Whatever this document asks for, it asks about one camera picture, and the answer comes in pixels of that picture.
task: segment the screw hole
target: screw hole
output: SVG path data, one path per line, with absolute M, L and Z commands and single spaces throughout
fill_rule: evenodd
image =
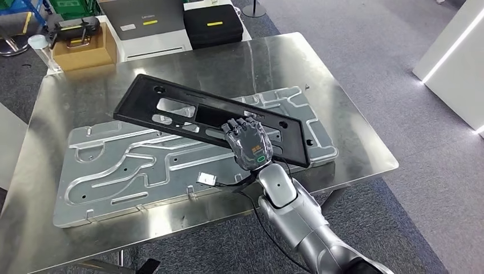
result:
M 288 127 L 288 125 L 287 125 L 287 123 L 285 121 L 280 121 L 279 122 L 279 126 L 281 126 L 282 128 L 287 128 Z
M 156 91 L 156 93 L 158 93 L 158 94 L 162 94 L 162 93 L 166 92 L 166 88 L 160 87 L 160 86 L 154 87 L 153 90 Z

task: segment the plastic container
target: plastic container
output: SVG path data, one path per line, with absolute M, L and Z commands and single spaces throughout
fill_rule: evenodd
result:
M 12 6 L 13 2 L 14 0 L 0 0 L 0 10 L 9 9 Z
M 52 57 L 52 51 L 49 48 L 49 43 L 44 35 L 34 35 L 29 38 L 29 45 L 44 61 L 47 67 L 53 72 L 62 72 L 61 67 L 55 62 Z

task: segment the green crate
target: green crate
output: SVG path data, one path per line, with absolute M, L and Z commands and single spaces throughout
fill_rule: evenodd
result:
M 92 16 L 92 14 L 91 13 L 64 13 L 62 14 L 62 19 L 72 20 L 72 19 L 84 18 L 89 16 Z
M 0 10 L 6 10 L 8 9 L 14 0 L 0 0 Z
M 58 14 L 85 14 L 89 12 L 85 0 L 53 0 L 51 4 Z

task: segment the black cable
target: black cable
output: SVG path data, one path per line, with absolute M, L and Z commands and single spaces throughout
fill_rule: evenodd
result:
M 291 168 L 289 167 L 288 163 L 286 162 L 286 159 L 282 158 L 284 163 L 286 164 L 286 166 L 288 167 L 288 171 L 289 171 L 289 178 L 291 179 L 291 182 L 292 182 L 292 173 L 291 173 Z
M 257 212 L 257 208 L 256 208 L 256 204 L 255 204 L 254 200 L 252 200 L 252 198 L 251 198 L 251 197 L 249 197 L 249 195 L 245 194 L 243 191 L 240 191 L 239 193 L 240 193 L 240 194 L 242 194 L 242 195 L 244 195 L 245 197 L 247 197 L 247 198 L 248 198 L 248 199 L 251 201 L 251 203 L 252 203 L 252 207 L 254 208 L 254 212 L 255 212 L 255 214 L 256 214 L 256 217 L 257 217 L 257 220 L 259 221 L 260 226 L 262 227 L 262 230 L 264 230 L 265 234 L 266 234 L 266 235 L 269 237 L 269 239 L 270 239 L 270 240 L 271 240 L 271 241 L 274 243 L 274 245 L 275 245 L 275 246 L 277 246 L 277 248 L 278 248 L 278 249 L 279 249 L 279 250 L 280 250 L 280 251 L 281 251 L 281 252 L 282 252 L 282 253 L 283 253 L 283 254 L 284 254 L 284 255 L 285 255 L 285 256 L 286 256 L 286 257 L 287 257 L 289 260 L 291 260 L 293 263 L 295 263 L 295 264 L 296 264 L 298 267 L 302 268 L 303 270 L 305 270 L 305 271 L 306 271 L 306 272 L 308 272 L 308 273 L 311 273 L 311 271 L 310 271 L 310 270 L 309 270 L 307 267 L 303 266 L 302 264 L 298 263 L 298 262 L 297 262 L 295 259 L 291 258 L 291 257 L 289 256 L 289 254 L 287 254 L 287 252 L 285 252 L 285 251 L 284 251 L 284 250 L 283 250 L 283 249 L 282 249 L 282 248 L 281 248 L 281 247 L 278 245 L 278 243 L 277 243 L 277 242 L 274 240 L 274 238 L 271 236 L 271 234 L 269 234 L 269 232 L 267 231 L 267 229 L 265 229 L 265 226 L 264 226 L 264 225 L 262 225 L 262 221 L 260 220 L 260 216 L 259 216 L 259 213 Z

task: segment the stainless steel table surface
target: stainless steel table surface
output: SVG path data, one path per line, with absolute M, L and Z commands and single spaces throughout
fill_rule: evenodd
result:
M 42 81 L 0 216 L 3 273 L 38 272 L 75 263 L 251 212 L 245 197 L 218 192 L 81 227 L 53 225 L 69 132 L 111 121 L 118 101 L 139 73 L 229 98 L 283 87 L 306 89 L 340 152 L 334 163 L 295 175 L 312 193 L 363 182 L 398 167 L 299 33 L 49 75 Z M 259 186 L 249 192 L 256 197 Z

